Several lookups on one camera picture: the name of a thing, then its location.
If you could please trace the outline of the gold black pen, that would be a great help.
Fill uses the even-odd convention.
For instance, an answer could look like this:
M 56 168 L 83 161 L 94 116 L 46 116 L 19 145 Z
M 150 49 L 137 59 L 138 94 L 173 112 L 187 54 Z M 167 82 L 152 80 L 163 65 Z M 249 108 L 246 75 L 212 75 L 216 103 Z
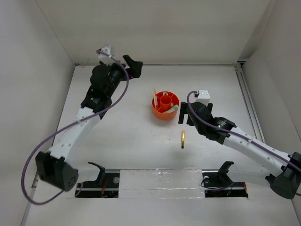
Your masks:
M 184 148 L 185 145 L 185 131 L 183 130 L 181 133 L 181 149 Z

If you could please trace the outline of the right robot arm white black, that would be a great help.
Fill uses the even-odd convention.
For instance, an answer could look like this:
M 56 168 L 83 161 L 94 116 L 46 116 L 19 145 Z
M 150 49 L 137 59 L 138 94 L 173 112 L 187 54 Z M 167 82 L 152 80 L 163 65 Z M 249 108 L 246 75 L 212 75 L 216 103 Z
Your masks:
M 248 135 L 234 122 L 213 117 L 212 107 L 211 103 L 182 102 L 178 122 L 182 124 L 187 115 L 186 123 L 195 127 L 198 134 L 242 153 L 257 162 L 259 167 L 247 170 L 234 161 L 225 161 L 215 173 L 207 175 L 206 188 L 220 193 L 236 183 L 247 182 L 267 186 L 285 199 L 300 195 L 301 155 L 277 150 Z

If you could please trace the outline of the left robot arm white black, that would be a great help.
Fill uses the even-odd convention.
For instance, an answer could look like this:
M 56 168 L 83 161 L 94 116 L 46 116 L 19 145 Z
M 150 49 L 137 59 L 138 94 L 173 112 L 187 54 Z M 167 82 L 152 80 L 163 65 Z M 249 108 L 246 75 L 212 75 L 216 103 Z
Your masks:
M 41 180 L 63 190 L 70 191 L 76 184 L 79 173 L 72 165 L 72 158 L 92 128 L 104 117 L 105 109 L 112 105 L 111 97 L 121 81 L 139 78 L 143 63 L 130 56 L 123 56 L 128 68 L 117 63 L 93 68 L 91 85 L 80 105 L 75 125 L 69 127 L 60 140 L 46 152 L 36 157 L 38 175 Z

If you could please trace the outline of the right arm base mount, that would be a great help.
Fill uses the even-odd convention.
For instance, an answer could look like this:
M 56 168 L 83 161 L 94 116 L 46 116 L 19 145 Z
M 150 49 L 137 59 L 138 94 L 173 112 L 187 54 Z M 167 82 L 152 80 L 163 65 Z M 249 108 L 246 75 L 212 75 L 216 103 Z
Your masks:
M 227 175 L 232 161 L 226 161 L 219 169 L 202 170 L 200 186 L 204 188 L 206 198 L 248 198 L 245 182 L 233 182 Z

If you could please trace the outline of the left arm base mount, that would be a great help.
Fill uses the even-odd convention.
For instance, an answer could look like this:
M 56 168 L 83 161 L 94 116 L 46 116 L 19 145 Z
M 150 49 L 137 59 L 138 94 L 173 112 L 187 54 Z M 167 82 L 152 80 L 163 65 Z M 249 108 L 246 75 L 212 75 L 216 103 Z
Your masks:
M 75 198 L 118 198 L 120 170 L 106 169 L 94 162 L 88 164 L 98 168 L 97 177 L 78 183 Z

